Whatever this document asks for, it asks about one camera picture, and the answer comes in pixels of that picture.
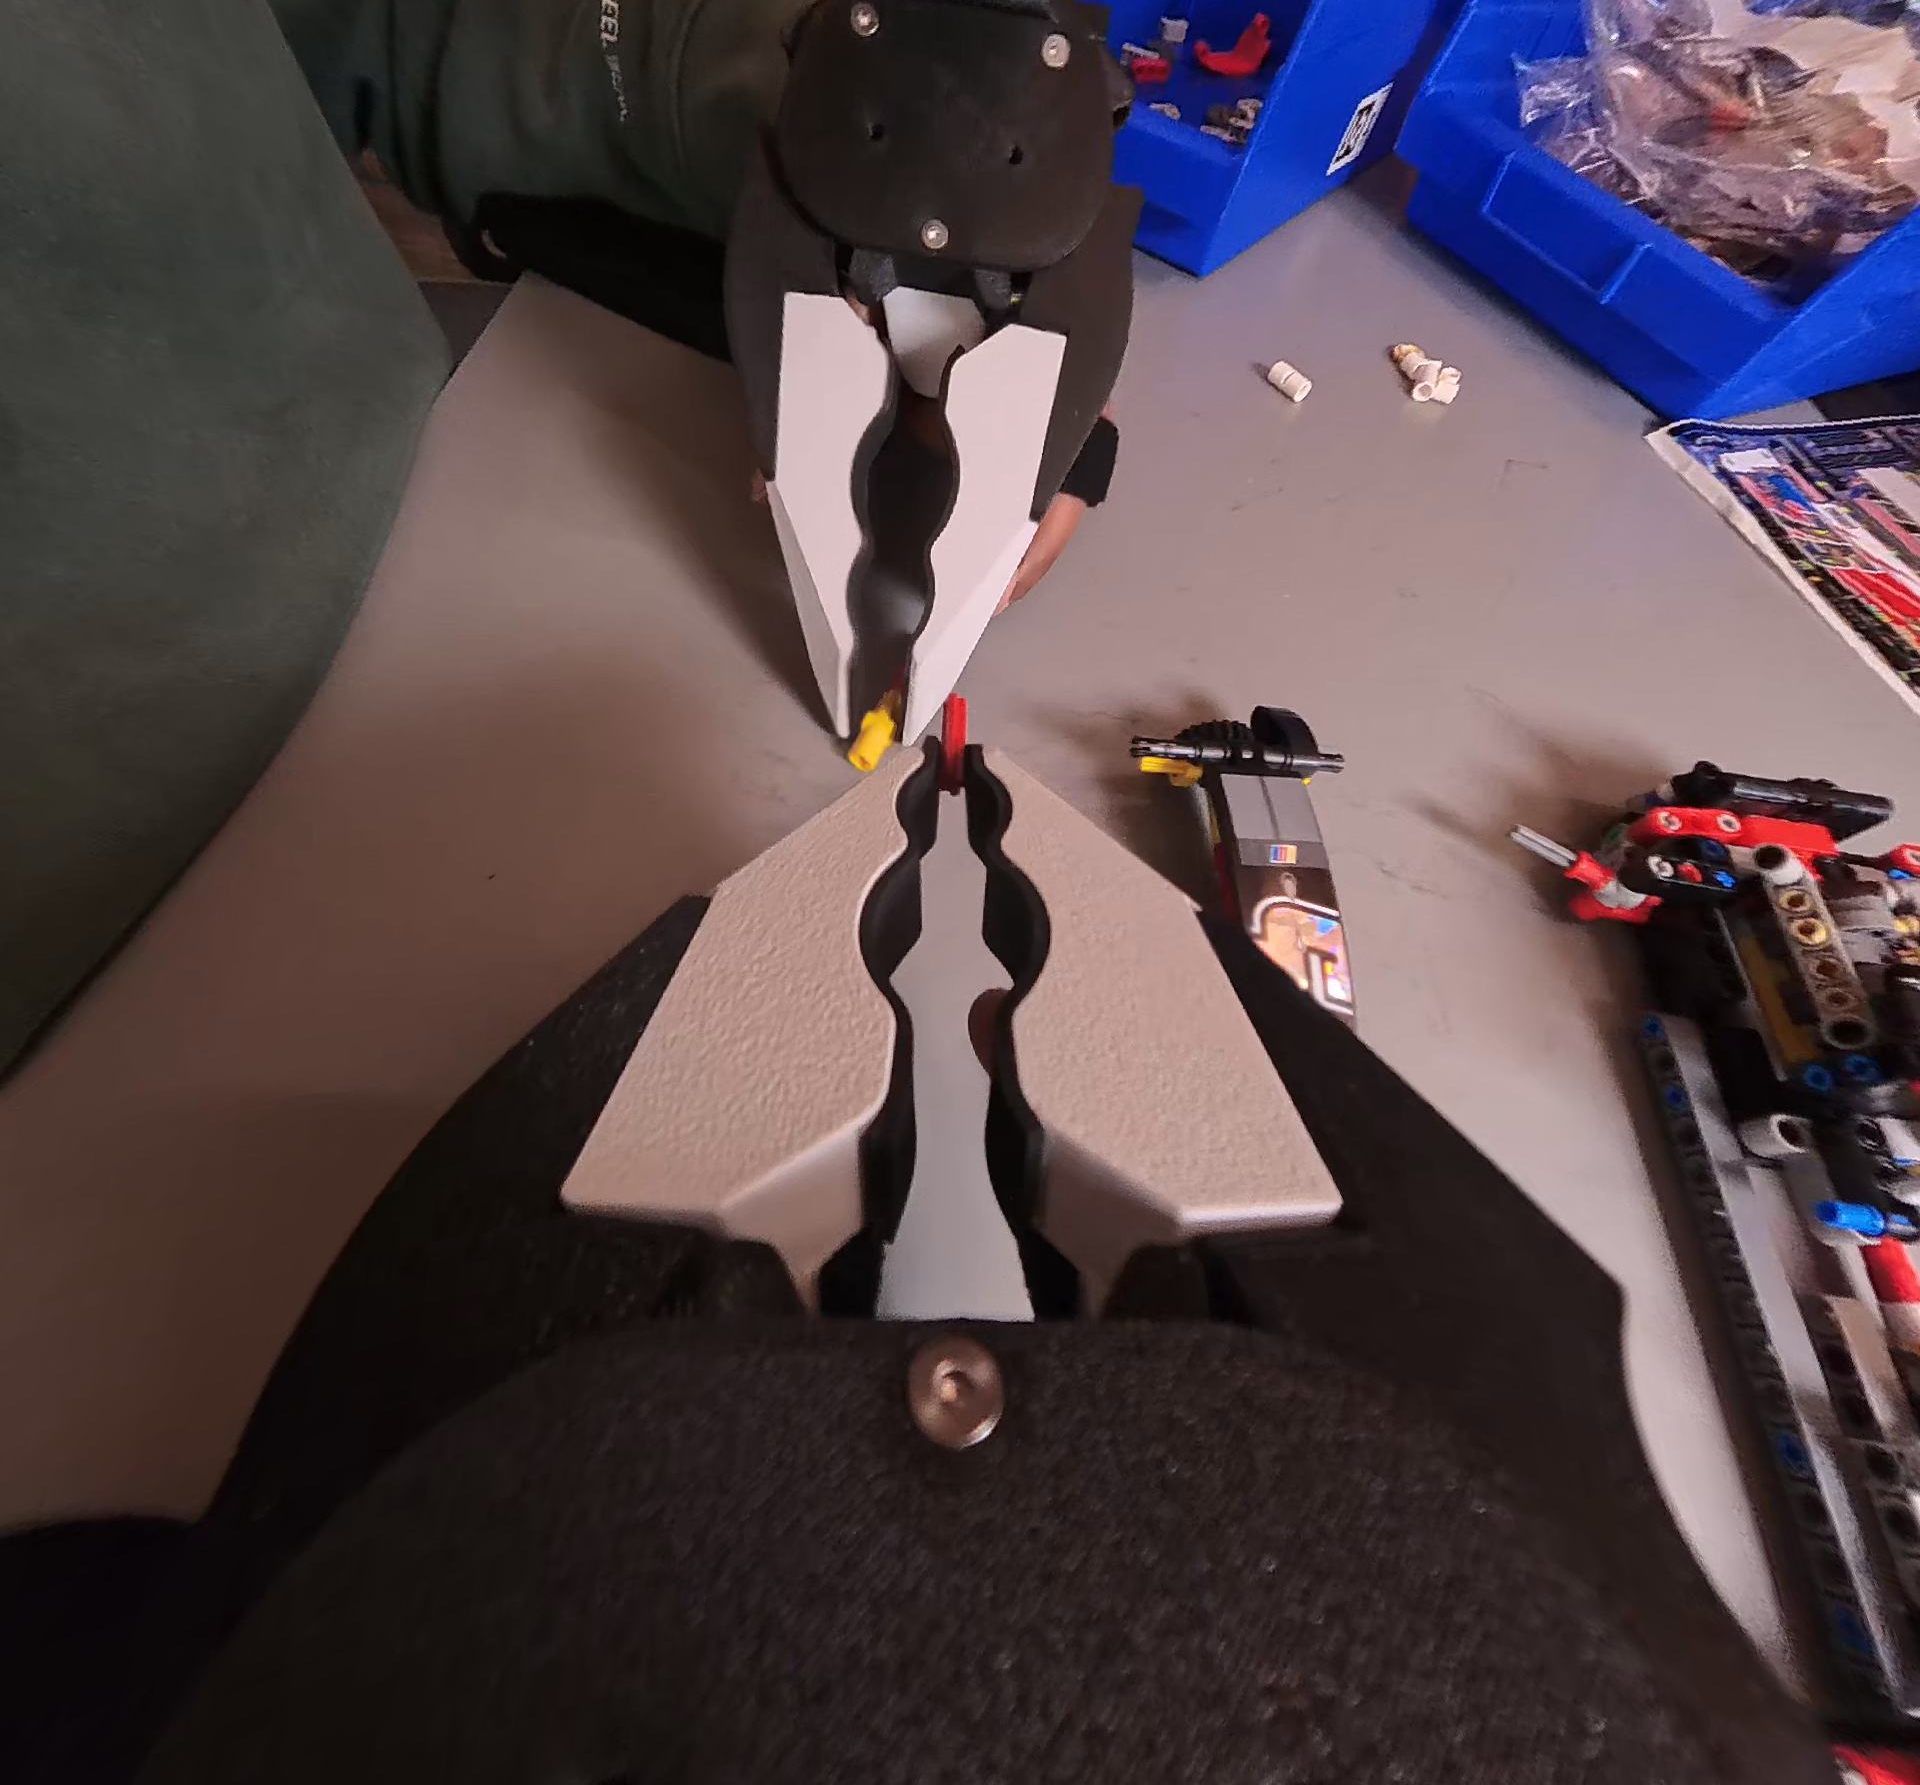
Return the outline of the person's left hand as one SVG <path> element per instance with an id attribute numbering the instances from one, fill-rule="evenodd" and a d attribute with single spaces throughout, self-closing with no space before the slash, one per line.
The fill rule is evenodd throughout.
<path id="1" fill-rule="evenodd" d="M 1019 567 L 1015 573 L 1012 573 L 998 600 L 996 615 L 1003 615 L 1012 605 L 1019 603 L 1019 598 L 1025 598 L 1040 584 L 1044 575 L 1050 573 L 1063 555 L 1088 511 L 1088 503 L 1069 493 L 1057 493 L 1051 498 L 1032 530 L 1029 543 L 1021 552 Z"/>

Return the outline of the black lego wing assembly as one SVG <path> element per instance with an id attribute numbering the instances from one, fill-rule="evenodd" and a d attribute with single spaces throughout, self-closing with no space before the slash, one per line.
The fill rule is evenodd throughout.
<path id="1" fill-rule="evenodd" d="M 1127 743 L 1135 766 L 1196 792 L 1220 894 L 1253 949 L 1316 1004 L 1355 1022 L 1355 987 L 1311 780 L 1342 771 L 1304 716 L 1260 705 Z"/>

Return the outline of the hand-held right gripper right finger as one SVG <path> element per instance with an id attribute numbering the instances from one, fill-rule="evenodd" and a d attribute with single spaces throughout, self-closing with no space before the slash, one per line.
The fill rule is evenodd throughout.
<path id="1" fill-rule="evenodd" d="M 964 754 L 986 1166 L 1032 1316 L 1099 1314 L 1147 1250 L 1332 1225 L 1342 1194 L 1200 908 L 996 749 Z"/>

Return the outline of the lego car chassis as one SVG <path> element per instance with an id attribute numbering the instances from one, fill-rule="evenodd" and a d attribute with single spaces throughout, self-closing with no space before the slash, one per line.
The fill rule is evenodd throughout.
<path id="1" fill-rule="evenodd" d="M 1591 848 L 1518 825 L 1572 918 L 1619 926 L 1636 1051 L 1764 1457 L 1775 1577 L 1814 1709 L 1916 1772 L 1916 847 L 1883 796 L 1698 763 Z"/>

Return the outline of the clear bag of lego parts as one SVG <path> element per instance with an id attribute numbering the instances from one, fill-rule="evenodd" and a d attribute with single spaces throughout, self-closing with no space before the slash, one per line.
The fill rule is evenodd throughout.
<path id="1" fill-rule="evenodd" d="M 1806 295 L 1916 212 L 1918 0 L 1577 0 L 1516 57 L 1548 156 L 1755 284 Z"/>

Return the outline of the blue plastic bin with bags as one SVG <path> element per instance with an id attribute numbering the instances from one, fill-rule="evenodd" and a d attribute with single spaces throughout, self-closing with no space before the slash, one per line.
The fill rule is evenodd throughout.
<path id="1" fill-rule="evenodd" d="M 1749 284 L 1523 134 L 1518 66 L 1580 44 L 1577 0 L 1467 0 L 1397 137 L 1420 233 L 1669 418 L 1916 372 L 1914 218 L 1800 303 Z"/>

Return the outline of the blue plastic parts bin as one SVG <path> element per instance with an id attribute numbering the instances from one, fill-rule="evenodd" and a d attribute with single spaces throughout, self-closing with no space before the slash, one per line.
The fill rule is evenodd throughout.
<path id="1" fill-rule="evenodd" d="M 1141 191 L 1135 242 L 1205 276 L 1390 148 L 1430 55 L 1465 0 L 1093 0 L 1110 44 L 1159 44 L 1162 87 L 1135 87 L 1115 134 L 1115 181 Z M 1271 22 L 1255 77 L 1201 71 L 1194 40 L 1232 44 L 1253 11 Z M 1200 132 L 1205 104 L 1260 95 L 1234 148 Z"/>

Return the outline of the lego instruction booklet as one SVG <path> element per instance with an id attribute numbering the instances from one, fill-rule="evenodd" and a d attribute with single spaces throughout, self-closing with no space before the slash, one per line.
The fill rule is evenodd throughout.
<path id="1" fill-rule="evenodd" d="M 1646 448 L 1918 706 L 1918 418 L 1673 422 Z"/>

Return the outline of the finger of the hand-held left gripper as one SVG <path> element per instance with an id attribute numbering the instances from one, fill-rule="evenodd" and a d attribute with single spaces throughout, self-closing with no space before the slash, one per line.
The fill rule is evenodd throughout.
<path id="1" fill-rule="evenodd" d="M 936 723 L 1034 541 L 1032 509 L 1066 337 L 1012 325 L 942 374 L 953 495 L 927 547 L 923 624 L 909 649 L 902 743 Z"/>
<path id="2" fill-rule="evenodd" d="M 840 293 L 784 295 L 765 496 L 805 656 L 840 738 L 856 730 L 852 573 L 866 549 L 856 485 L 893 421 L 897 382 L 883 335 Z"/>

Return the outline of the person's left forearm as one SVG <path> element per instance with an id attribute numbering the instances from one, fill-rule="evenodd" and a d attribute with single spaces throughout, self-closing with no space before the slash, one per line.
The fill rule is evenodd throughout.
<path id="1" fill-rule="evenodd" d="M 817 0 L 265 0 L 348 159 L 463 263 L 724 354 L 722 240 Z"/>

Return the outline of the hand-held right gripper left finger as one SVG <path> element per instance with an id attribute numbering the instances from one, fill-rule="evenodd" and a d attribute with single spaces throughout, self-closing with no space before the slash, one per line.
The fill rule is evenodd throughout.
<path id="1" fill-rule="evenodd" d="M 560 1198 L 765 1244 L 803 1304 L 872 1302 L 913 1177 L 911 1020 L 939 752 L 893 749 L 711 892 Z"/>

